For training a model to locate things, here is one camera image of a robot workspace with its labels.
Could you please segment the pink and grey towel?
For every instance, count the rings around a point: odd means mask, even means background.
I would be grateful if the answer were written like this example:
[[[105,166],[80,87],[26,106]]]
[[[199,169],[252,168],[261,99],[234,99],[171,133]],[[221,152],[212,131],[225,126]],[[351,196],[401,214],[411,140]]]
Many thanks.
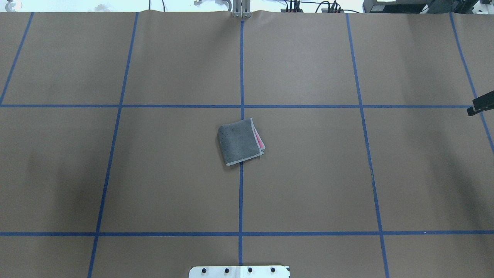
[[[218,129],[218,139],[226,166],[260,157],[266,148],[253,118],[221,125]]]

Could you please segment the white pedestal column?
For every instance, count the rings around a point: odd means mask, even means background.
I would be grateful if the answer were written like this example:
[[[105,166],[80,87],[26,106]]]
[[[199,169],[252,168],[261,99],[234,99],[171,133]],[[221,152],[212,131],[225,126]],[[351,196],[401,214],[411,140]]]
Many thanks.
[[[197,266],[192,267],[189,278],[290,278],[288,266]]]

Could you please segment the black box with label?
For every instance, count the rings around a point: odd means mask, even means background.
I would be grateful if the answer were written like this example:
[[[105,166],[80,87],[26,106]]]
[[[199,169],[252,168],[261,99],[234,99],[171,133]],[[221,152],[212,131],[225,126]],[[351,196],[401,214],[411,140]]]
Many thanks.
[[[366,14],[419,14],[427,5],[427,0],[364,0]]]

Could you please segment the aluminium frame post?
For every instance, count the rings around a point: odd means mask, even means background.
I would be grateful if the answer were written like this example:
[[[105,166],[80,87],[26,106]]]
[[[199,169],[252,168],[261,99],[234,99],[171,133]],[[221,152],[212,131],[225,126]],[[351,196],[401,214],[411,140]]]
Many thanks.
[[[252,16],[250,4],[250,0],[230,0],[233,18],[250,18]]]

